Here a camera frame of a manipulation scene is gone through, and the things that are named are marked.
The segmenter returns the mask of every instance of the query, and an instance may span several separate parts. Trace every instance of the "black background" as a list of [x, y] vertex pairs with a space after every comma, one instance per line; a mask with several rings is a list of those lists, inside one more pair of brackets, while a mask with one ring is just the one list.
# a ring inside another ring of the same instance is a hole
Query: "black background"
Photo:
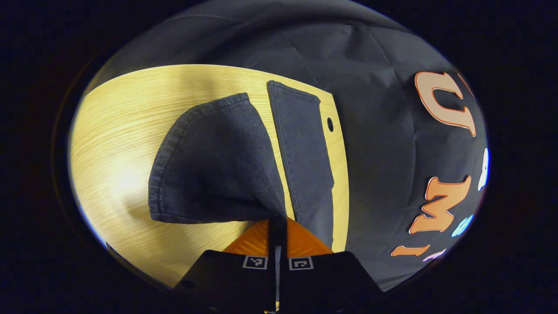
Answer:
[[[50, 142], [66, 90], [99, 50], [119, 47], [192, 4], [43, 1], [2, 10], [8, 312], [184, 311], [75, 235], [55, 197]], [[377, 311], [555, 312], [556, 197], [547, 203], [558, 193], [551, 2], [366, 5], [422, 36], [466, 75], [484, 109], [491, 149], [487, 196], [467, 236]]]

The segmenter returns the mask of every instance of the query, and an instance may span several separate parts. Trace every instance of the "stitched seam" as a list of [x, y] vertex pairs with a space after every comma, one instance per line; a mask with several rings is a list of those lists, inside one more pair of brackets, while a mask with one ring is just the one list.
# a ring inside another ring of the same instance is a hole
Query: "stitched seam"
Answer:
[[[246, 101], [246, 100], [249, 101], [249, 99], [242, 99], [242, 100], [240, 100], [240, 101], [236, 101], [236, 102], [234, 102], [234, 103], [227, 104], [227, 105], [225, 105], [225, 106], [223, 106], [223, 107], [215, 108], [215, 109], [213, 109], [213, 110], [211, 110], [211, 111], [209, 111], [209, 112], [206, 112], [205, 115], [200, 115], [200, 116], [197, 116], [197, 117], [192, 118], [191, 120], [187, 120], [187, 121], [186, 121], [186, 124], [191, 125], [191, 124], [194, 123], [194, 121], [196, 121], [198, 118], [205, 117], [205, 116], [206, 116], [207, 114], [209, 114], [209, 113], [214, 113], [214, 112], [219, 111], [219, 110], [221, 110], [221, 109], [229, 108], [229, 107], [231, 107], [231, 106], [233, 106], [233, 105], [235, 105], [235, 104], [241, 103], [241, 102]], [[163, 202], [162, 202], [161, 195], [162, 195], [162, 193], [163, 193], [163, 181], [165, 180], [165, 175], [166, 175], [167, 169], [168, 169], [169, 164], [171, 163], [171, 161], [174, 160], [175, 153], [176, 153], [176, 148], [180, 145], [180, 143], [182, 142], [183, 138], [188, 134], [189, 131], [190, 131], [190, 129], [188, 128], [188, 129], [186, 129], [185, 131], [182, 132], [182, 134], [180, 135], [180, 137], [179, 137], [179, 139], [178, 139], [178, 141], [177, 141], [177, 143], [176, 143], [176, 146], [174, 147], [174, 149], [173, 149], [172, 152], [171, 152], [171, 156], [170, 156], [169, 160], [167, 161], [165, 167], [164, 167], [163, 170], [162, 170], [161, 180], [160, 180], [160, 186], [159, 186], [159, 193], [158, 193], [158, 196], [157, 196], [158, 202], [159, 202], [159, 211], [164, 211], [164, 206], [163, 206]]]
[[297, 90], [295, 90], [295, 89], [287, 89], [287, 88], [282, 87], [282, 86], [275, 86], [275, 87], [276, 87], [276, 89], [277, 89], [277, 88], [281, 88], [282, 90], [284, 90], [284, 91], [286, 91], [286, 92], [290, 92], [290, 93], [293, 93], [293, 94], [298, 94], [298, 95], [305, 96], [305, 97], [308, 97], [308, 98], [311, 98], [311, 99], [319, 99], [317, 96], [308, 95], [308, 94], [306, 94], [306, 93], [297, 91]]
[[[202, 219], [199, 219], [199, 218], [191, 218], [191, 217], [180, 216], [180, 215], [177, 215], [177, 214], [174, 214], [174, 213], [151, 213], [151, 215], [172, 216], [172, 217], [178, 217], [178, 218], [189, 219], [189, 220], [202, 220]], [[213, 222], [229, 222], [230, 220], [212, 219], [211, 221], [213, 221]]]
[[293, 194], [292, 198], [295, 200], [295, 207], [293, 209], [296, 210], [296, 214], [299, 217], [299, 223], [302, 224], [302, 217], [300, 216], [300, 211], [299, 211], [299, 202], [296, 199], [296, 189], [295, 189], [294, 181], [292, 180], [291, 167], [289, 166], [289, 163], [288, 163], [288, 150], [287, 150], [287, 147], [285, 146], [285, 139], [283, 138], [283, 128], [281, 126], [281, 110], [279, 109], [280, 106], [279, 106], [279, 101], [277, 99], [277, 87], [278, 86], [276, 84], [273, 84], [273, 87], [275, 87], [275, 104], [277, 104], [277, 118], [278, 118], [277, 122], [279, 124], [279, 132], [280, 132], [280, 135], [281, 135], [281, 142], [283, 143], [283, 150], [285, 151], [285, 159], [286, 159], [286, 164], [287, 164], [288, 176], [289, 176], [290, 181], [291, 181], [292, 194]]
[[[329, 175], [331, 178], [331, 182], [333, 183], [333, 185], [335, 185], [335, 180], [333, 178], [333, 170], [331, 169], [331, 161], [329, 160], [329, 154], [328, 154], [328, 142], [325, 140], [325, 133], [324, 133], [324, 126], [322, 124], [322, 120], [321, 120], [321, 112], [320, 112], [320, 105], [321, 105], [321, 99], [318, 98], [317, 96], [314, 96], [318, 103], [316, 106], [316, 109], [318, 111], [318, 122], [320, 125], [320, 131], [321, 131], [321, 139], [322, 139], [322, 143], [324, 144], [324, 160], [326, 161], [327, 165], [328, 165], [328, 171], [329, 171]], [[333, 199], [331, 199], [331, 212], [333, 213]]]

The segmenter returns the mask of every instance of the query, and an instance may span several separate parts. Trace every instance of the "wooden table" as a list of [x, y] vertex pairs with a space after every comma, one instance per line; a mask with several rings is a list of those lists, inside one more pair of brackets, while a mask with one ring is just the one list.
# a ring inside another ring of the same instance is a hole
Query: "wooden table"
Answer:
[[[291, 197], [266, 84], [269, 80], [314, 94], [320, 113], [335, 186], [333, 251], [347, 239], [349, 187], [339, 117], [330, 93], [292, 79], [218, 65], [170, 65], [114, 78], [87, 94], [70, 137], [71, 176], [92, 228], [135, 267], [173, 287], [205, 250], [223, 250], [249, 222], [182, 225], [153, 221], [147, 187], [155, 155], [169, 128], [188, 109], [247, 92], [269, 133], [285, 191]], [[331, 118], [333, 132], [328, 129]]]

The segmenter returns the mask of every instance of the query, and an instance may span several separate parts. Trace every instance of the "orange printed letter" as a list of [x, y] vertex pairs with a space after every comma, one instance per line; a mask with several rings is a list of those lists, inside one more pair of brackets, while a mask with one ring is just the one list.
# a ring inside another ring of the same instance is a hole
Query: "orange printed letter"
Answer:
[[415, 86], [422, 104], [426, 107], [428, 112], [430, 112], [432, 117], [448, 125], [464, 127], [471, 131], [471, 135], [477, 135], [475, 122], [473, 121], [473, 116], [469, 108], [465, 107], [463, 111], [448, 109], [442, 107], [434, 97], [434, 89], [443, 89], [463, 99], [461, 90], [448, 73], [437, 74], [432, 72], [418, 72], [415, 76]]
[[422, 211], [431, 214], [434, 218], [428, 218], [424, 214], [419, 215], [409, 229], [409, 233], [435, 230], [444, 232], [453, 221], [453, 215], [448, 210], [465, 199], [470, 186], [471, 176], [469, 175], [461, 183], [441, 183], [437, 177], [431, 178], [426, 187], [425, 198], [428, 201], [432, 201], [436, 196], [443, 196], [443, 198], [422, 207]]
[[406, 248], [404, 246], [398, 246], [391, 252], [391, 256], [399, 256], [399, 255], [414, 255], [419, 256], [422, 253], [426, 252], [430, 245], [423, 246], [422, 248]]

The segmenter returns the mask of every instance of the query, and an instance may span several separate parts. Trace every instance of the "light wood surface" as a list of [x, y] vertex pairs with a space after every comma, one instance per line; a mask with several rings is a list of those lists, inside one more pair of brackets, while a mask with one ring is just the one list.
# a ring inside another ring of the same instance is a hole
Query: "light wood surface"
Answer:
[[[223, 250], [249, 222], [182, 225], [153, 221], [147, 187], [155, 155], [169, 128], [190, 108], [247, 92], [262, 118], [274, 149], [285, 191], [291, 198], [267, 94], [276, 80], [318, 96], [333, 187], [333, 251], [347, 239], [349, 186], [339, 117], [330, 93], [255, 70], [218, 65], [170, 65], [114, 78], [87, 94], [76, 114], [70, 138], [71, 175], [78, 200], [92, 228], [121, 256], [173, 287], [205, 250]], [[333, 121], [330, 132], [327, 118]]]

